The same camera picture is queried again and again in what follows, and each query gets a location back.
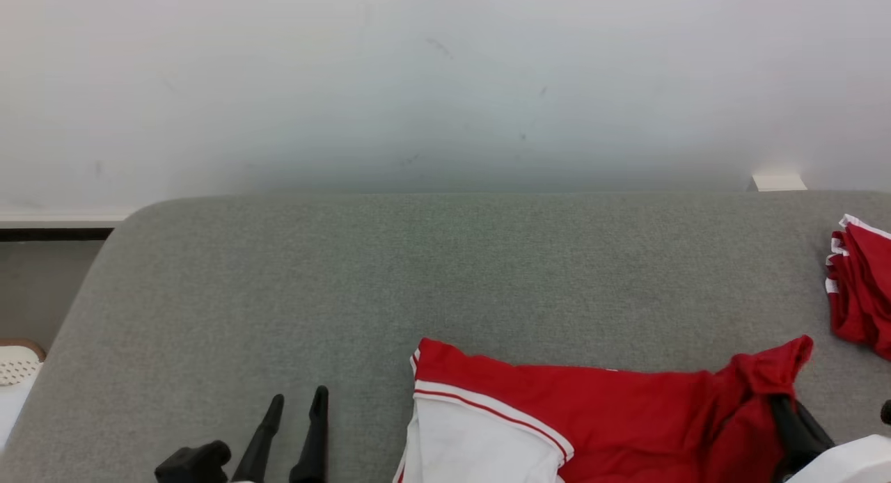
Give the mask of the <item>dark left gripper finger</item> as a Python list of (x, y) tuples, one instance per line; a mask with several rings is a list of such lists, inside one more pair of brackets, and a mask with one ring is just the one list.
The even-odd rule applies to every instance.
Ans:
[(289, 483), (327, 483), (329, 391), (316, 388), (308, 412), (309, 426), (303, 448), (289, 472)]
[(254, 435), (239, 461), (235, 472), (232, 474), (232, 483), (264, 483), (265, 471), (271, 450), (271, 442), (279, 431), (285, 397), (283, 394), (274, 395), (270, 401), (263, 420), (255, 430)]

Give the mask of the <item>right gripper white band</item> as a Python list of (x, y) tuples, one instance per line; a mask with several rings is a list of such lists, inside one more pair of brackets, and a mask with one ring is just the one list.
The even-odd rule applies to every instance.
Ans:
[(891, 483), (891, 436), (872, 434), (835, 446), (798, 400), (771, 395), (769, 404), (783, 452), (773, 481)]

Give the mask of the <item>red garment with white trim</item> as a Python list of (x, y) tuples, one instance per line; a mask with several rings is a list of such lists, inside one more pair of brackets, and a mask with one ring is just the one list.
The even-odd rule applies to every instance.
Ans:
[(844, 214), (830, 238), (830, 327), (891, 362), (891, 233)]

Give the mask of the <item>red jersey with number print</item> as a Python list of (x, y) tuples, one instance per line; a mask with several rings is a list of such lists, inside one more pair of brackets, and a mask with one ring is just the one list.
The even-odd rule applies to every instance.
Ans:
[(393, 483), (771, 483), (801, 336), (718, 372), (510, 365), (423, 338)]

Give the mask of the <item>white perforated laundry basket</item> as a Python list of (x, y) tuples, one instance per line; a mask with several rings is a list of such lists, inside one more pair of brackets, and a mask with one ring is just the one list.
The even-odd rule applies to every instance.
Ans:
[(47, 359), (28, 338), (0, 338), (0, 455)]

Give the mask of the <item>small white wall block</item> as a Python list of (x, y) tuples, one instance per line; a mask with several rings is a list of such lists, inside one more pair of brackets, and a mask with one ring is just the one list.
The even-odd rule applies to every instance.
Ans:
[(755, 173), (751, 176), (746, 191), (808, 191), (808, 187), (798, 173)]

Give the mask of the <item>white wall skirting strip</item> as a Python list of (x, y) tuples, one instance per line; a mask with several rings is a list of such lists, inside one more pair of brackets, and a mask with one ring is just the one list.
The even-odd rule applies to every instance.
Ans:
[(0, 229), (114, 228), (136, 208), (89, 210), (0, 209)]

